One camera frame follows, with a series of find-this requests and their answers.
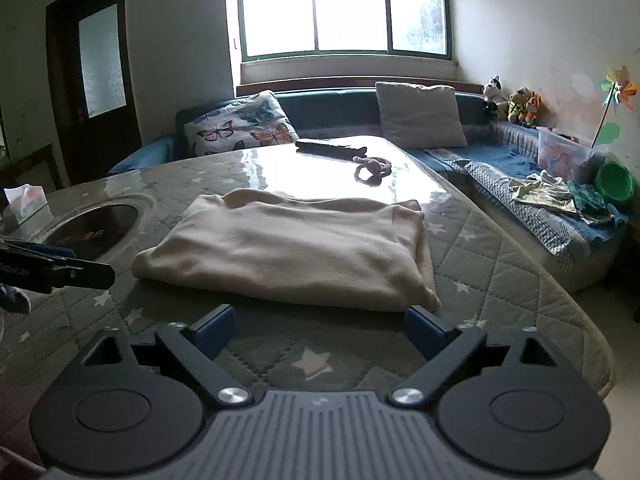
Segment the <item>cream sweatshirt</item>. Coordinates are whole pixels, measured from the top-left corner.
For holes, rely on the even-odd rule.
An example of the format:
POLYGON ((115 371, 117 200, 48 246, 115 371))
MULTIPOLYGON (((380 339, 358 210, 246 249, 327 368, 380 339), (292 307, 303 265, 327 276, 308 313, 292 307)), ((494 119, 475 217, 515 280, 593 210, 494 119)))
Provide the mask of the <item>cream sweatshirt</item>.
POLYGON ((201 195, 161 242, 134 257, 131 272, 286 304, 440 307, 415 200, 292 200, 250 188, 201 195))

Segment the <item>crumpled clothes on sofa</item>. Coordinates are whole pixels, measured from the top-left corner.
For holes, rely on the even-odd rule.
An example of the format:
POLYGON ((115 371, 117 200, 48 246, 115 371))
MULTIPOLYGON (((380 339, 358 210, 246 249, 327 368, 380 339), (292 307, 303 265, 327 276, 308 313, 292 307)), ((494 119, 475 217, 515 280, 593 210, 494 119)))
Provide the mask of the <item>crumpled clothes on sofa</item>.
POLYGON ((568 214, 588 226, 610 223, 624 226, 627 223, 627 217, 608 203, 593 185, 565 181, 553 177, 547 170, 524 179, 512 178, 508 187, 514 202, 568 214))

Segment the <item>black induction cooktop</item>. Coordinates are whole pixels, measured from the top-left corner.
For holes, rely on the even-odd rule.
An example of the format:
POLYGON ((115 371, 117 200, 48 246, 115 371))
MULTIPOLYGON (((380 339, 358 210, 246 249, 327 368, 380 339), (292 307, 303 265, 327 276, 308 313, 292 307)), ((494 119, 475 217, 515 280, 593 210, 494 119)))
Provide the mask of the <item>black induction cooktop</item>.
POLYGON ((56 226, 43 244, 70 249, 84 260, 96 260, 116 246, 139 218, 135 206, 103 205, 82 212, 56 226))

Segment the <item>tissue box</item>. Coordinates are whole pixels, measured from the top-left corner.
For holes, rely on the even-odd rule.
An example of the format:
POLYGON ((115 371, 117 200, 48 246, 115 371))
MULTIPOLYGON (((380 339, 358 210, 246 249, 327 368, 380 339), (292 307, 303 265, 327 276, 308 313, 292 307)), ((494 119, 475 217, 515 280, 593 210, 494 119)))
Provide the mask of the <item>tissue box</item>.
POLYGON ((3 192, 8 204, 2 211, 2 218, 18 226, 48 204, 40 185, 23 184, 18 188, 5 188, 3 192))

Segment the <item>black remote control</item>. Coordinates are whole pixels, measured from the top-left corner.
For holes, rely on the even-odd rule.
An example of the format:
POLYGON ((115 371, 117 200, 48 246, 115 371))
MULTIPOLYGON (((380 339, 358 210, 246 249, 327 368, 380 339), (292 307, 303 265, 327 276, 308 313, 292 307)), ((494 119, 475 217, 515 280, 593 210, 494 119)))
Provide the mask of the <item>black remote control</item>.
POLYGON ((323 157, 353 160, 355 157, 365 158, 367 156, 367 148, 351 148, 346 145, 335 145, 321 142, 311 142, 298 140, 295 142, 297 151, 306 154, 319 155, 323 157))

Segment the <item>clear plastic box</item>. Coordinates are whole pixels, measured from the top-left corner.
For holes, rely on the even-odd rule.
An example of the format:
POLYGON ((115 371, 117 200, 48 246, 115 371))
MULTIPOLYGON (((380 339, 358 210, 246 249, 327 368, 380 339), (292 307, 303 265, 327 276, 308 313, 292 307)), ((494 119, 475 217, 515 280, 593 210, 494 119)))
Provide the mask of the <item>clear plastic box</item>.
POLYGON ((538 127, 537 164, 552 176, 565 181, 591 183, 605 154, 580 136, 568 136, 555 128, 538 127))

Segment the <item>dark door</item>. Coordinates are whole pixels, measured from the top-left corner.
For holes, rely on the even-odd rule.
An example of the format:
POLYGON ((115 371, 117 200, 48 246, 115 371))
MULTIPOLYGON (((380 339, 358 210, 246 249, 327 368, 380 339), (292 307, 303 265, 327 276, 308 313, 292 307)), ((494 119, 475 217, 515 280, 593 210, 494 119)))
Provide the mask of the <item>dark door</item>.
POLYGON ((46 9, 50 95, 72 185, 103 178, 142 147, 125 0, 55 0, 46 9))

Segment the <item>grey pillow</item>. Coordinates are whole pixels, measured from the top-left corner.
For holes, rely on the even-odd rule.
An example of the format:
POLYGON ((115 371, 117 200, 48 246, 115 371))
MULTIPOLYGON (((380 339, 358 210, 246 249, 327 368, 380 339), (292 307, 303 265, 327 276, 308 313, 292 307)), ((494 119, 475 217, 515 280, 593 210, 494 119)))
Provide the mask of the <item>grey pillow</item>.
POLYGON ((375 91, 383 136, 393 144, 406 150, 468 146, 454 88, 378 81, 375 91))

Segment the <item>butterfly pillow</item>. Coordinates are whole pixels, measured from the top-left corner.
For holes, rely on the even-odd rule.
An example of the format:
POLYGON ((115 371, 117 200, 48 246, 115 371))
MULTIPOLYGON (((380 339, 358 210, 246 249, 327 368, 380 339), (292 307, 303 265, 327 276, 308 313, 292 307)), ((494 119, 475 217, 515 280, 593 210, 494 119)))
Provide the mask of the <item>butterfly pillow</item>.
POLYGON ((189 148, 205 156, 295 143, 297 132, 270 91, 240 99, 183 126, 189 148))

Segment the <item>green bowl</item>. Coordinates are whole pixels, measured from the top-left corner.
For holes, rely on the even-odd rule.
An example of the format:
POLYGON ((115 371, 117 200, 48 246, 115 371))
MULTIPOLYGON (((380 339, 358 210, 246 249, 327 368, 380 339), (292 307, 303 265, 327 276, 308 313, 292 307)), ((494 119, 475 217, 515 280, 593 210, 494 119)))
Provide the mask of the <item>green bowl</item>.
POLYGON ((623 204, 634 196, 634 178, 618 162, 607 162, 597 172, 594 181, 597 191, 607 202, 623 204))

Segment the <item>orange plush toy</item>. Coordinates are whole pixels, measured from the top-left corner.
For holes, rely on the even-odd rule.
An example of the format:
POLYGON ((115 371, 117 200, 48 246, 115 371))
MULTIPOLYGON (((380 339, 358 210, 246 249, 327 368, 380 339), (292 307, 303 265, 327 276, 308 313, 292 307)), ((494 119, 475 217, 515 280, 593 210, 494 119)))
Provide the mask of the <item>orange plush toy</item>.
POLYGON ((540 115, 544 103, 541 96, 535 91, 530 95, 527 103, 525 104, 526 114, 524 117, 524 126, 527 128, 535 128, 537 125, 537 119, 540 115))

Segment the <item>yellow plush toy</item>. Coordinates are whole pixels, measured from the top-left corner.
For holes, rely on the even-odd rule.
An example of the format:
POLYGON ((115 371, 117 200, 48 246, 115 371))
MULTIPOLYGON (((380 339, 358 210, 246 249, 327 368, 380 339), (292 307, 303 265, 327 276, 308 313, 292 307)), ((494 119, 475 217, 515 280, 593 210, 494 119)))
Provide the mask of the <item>yellow plush toy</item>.
POLYGON ((527 87, 514 90, 508 99, 506 107, 506 120, 511 124, 523 125, 527 113, 526 104, 532 97, 533 92, 527 87))

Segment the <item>black white plush toy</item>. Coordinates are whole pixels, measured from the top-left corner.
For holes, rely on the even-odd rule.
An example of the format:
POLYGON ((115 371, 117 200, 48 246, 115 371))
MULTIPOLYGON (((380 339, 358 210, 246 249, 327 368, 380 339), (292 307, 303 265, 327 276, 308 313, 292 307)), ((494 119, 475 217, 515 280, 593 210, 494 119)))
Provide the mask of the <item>black white plush toy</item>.
POLYGON ((504 98, 500 77, 490 78, 483 88, 484 109, 492 117, 505 120, 508 101, 504 98))

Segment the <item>paper pinwheel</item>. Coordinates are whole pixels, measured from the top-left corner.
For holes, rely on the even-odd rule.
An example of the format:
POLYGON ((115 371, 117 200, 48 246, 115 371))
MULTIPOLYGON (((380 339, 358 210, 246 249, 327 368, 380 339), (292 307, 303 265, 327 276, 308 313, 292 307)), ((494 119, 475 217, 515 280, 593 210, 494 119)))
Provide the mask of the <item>paper pinwheel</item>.
POLYGON ((615 116, 622 106, 632 112, 634 102, 632 100, 639 91, 639 84, 633 80, 626 65, 620 68, 608 66, 605 77, 600 81, 600 90, 604 93, 602 102, 602 115, 594 135, 591 146, 612 144, 620 137, 620 125, 615 116))

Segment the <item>window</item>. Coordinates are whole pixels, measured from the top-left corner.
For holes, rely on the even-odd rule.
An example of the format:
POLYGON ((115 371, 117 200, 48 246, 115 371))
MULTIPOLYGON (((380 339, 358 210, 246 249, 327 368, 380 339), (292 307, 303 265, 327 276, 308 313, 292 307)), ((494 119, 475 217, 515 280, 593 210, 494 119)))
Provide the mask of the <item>window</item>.
POLYGON ((448 0, 239 0, 247 61, 311 55, 450 58, 448 0))

